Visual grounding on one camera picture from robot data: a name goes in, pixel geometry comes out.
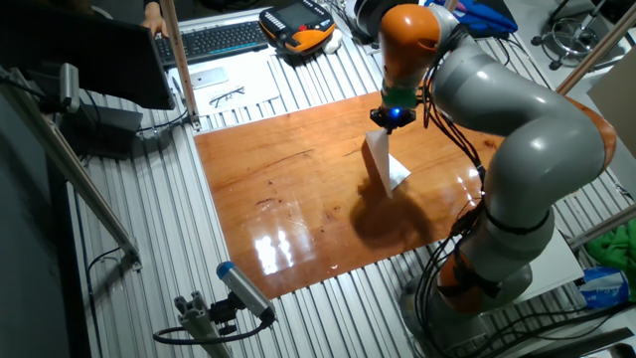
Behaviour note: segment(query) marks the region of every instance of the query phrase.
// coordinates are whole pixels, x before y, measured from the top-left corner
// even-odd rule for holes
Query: aluminum profile table
[[[253,20],[257,13],[194,20],[181,29],[189,32]],[[481,45],[502,63],[509,54],[510,70],[552,87],[521,48],[492,40]],[[261,55],[280,97],[203,116],[204,131],[365,94],[381,86],[380,54],[347,37],[333,55],[319,52],[303,60],[279,58],[270,50]],[[98,105],[142,112],[143,127],[165,123],[185,110],[180,103],[172,111],[147,110],[127,100],[93,96]],[[87,165],[98,190],[135,238],[144,262],[141,271],[128,269],[118,252],[90,273],[104,357],[206,357],[201,347],[168,346],[152,339],[153,331],[178,326],[174,297],[199,290],[211,302],[225,299],[228,293],[215,274],[217,265],[229,255],[194,144],[197,134],[189,124],[148,130],[139,135],[128,160],[95,157]],[[574,237],[629,206],[632,201],[619,193],[616,184],[608,170],[556,203],[558,228]],[[99,254],[116,248],[116,242],[70,185],[68,199],[78,265],[84,268]],[[278,322],[273,328],[229,346],[235,357],[417,357],[418,348],[401,321],[397,302],[401,288],[422,272],[428,255],[428,249],[420,248],[276,298]],[[83,269],[79,272],[88,307]],[[521,315],[577,304],[575,287],[567,284],[491,314],[485,321],[489,328],[497,328]],[[98,357],[93,318],[88,309],[85,312],[91,353]],[[544,317],[532,321],[531,327],[563,319]],[[237,324],[239,332],[247,332],[257,322],[248,312],[240,312]]]

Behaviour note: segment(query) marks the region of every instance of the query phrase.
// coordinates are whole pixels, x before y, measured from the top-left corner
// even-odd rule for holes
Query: glossy wooden surface
[[[363,145],[379,103],[371,93],[195,137],[231,259],[268,297],[443,239],[479,197],[470,161],[419,113],[391,136],[411,175],[389,199]],[[502,138],[463,132],[487,165]]]

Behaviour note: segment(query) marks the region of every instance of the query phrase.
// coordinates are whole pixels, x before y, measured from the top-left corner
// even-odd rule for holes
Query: paper sheet
[[[267,54],[252,52],[189,66],[190,75],[215,68],[224,68],[228,73],[225,83],[195,89],[199,115],[211,115],[277,98],[278,87],[267,64],[268,58]],[[177,69],[170,70],[168,77],[169,86],[179,93],[170,79],[174,78],[181,85]],[[235,92],[210,104],[211,99],[239,88],[243,93]]]
[[[387,196],[392,198],[393,189],[406,179],[410,172],[389,154],[389,135],[385,129],[368,131],[366,140]]]

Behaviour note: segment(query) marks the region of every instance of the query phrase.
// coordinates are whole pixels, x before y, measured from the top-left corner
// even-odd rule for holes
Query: orange handheld controller
[[[311,0],[263,10],[258,22],[270,42],[296,54],[317,50],[336,29],[331,14]]]

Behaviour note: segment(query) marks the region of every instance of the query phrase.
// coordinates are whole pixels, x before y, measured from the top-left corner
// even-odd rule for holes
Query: computer screen
[[[37,71],[63,63],[79,69],[85,90],[145,108],[175,107],[148,29],[25,0],[3,1],[0,65]]]
[[[300,25],[312,23],[318,20],[318,15],[307,9],[303,4],[296,3],[283,9],[276,10],[278,15],[285,19],[287,25],[292,29],[298,29]]]

